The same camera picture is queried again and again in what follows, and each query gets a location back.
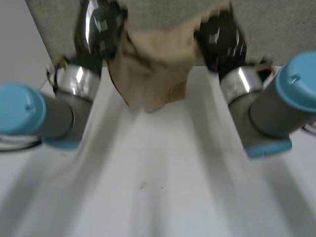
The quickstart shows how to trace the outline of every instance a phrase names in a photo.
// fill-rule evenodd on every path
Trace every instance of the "white table surface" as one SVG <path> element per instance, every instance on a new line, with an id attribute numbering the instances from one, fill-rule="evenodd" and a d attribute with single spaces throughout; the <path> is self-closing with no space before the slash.
<path id="1" fill-rule="evenodd" d="M 315 237 L 316 137 L 292 141 L 249 160 L 204 67 L 153 114 L 130 110 L 104 68 L 78 151 L 0 156 L 0 236 Z"/>

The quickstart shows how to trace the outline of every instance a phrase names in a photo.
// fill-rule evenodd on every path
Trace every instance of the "cable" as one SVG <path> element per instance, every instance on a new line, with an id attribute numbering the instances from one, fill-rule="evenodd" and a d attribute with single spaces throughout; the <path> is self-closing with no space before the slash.
<path id="1" fill-rule="evenodd" d="M 316 137 L 316 122 L 305 125 L 302 130 Z"/>
<path id="2" fill-rule="evenodd" d="M 0 149 L 0 154 L 29 150 L 29 149 L 38 147 L 43 143 L 40 138 L 32 142 L 26 142 L 26 141 L 13 141 L 13 140 L 8 140 L 8 139 L 3 139 L 1 137 L 0 137 L 0 142 L 3 144 L 10 144 L 10 145 L 12 144 L 21 145 L 17 148 Z"/>

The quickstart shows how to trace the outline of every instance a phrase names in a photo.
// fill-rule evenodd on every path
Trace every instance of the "blue end cap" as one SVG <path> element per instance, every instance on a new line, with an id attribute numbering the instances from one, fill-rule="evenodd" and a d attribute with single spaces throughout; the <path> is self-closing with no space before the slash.
<path id="1" fill-rule="evenodd" d="M 282 67 L 276 89 L 290 106 L 316 113 L 316 51 L 300 54 Z"/>
<path id="2" fill-rule="evenodd" d="M 246 153 L 249 158 L 260 158 L 277 155 L 292 149 L 292 142 L 290 140 L 284 142 L 276 142 L 271 144 L 264 144 L 249 147 Z"/>
<path id="3" fill-rule="evenodd" d="M 51 147 L 55 147 L 55 148 L 63 149 L 63 150 L 74 150 L 74 149 L 77 149 L 80 145 L 80 142 L 59 142 L 59 141 L 49 141 L 49 140 L 44 140 L 44 143 Z"/>
<path id="4" fill-rule="evenodd" d="M 44 97 L 21 83 L 0 86 L 0 133 L 33 135 L 46 116 Z"/>

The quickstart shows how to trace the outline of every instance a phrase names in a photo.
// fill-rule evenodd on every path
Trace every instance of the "silver metal ring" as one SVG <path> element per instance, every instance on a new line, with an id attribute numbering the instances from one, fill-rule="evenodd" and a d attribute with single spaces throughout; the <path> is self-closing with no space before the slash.
<path id="1" fill-rule="evenodd" d="M 72 95 L 93 101 L 98 91 L 100 77 L 92 71 L 77 66 L 69 65 L 65 68 L 58 88 Z"/>
<path id="2" fill-rule="evenodd" d="M 221 80 L 220 86 L 227 104 L 242 95 L 263 90 L 263 83 L 251 66 L 232 70 Z"/>

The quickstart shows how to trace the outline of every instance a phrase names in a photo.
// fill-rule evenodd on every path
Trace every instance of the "beige cloth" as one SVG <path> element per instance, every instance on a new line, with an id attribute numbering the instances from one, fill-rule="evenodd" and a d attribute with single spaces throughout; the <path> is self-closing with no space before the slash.
<path id="1" fill-rule="evenodd" d="M 125 26 L 121 46 L 108 64 L 112 82 L 130 106 L 141 99 L 146 112 L 185 98 L 187 76 L 202 55 L 194 30 L 229 3 L 208 10 L 170 32 L 137 33 Z"/>

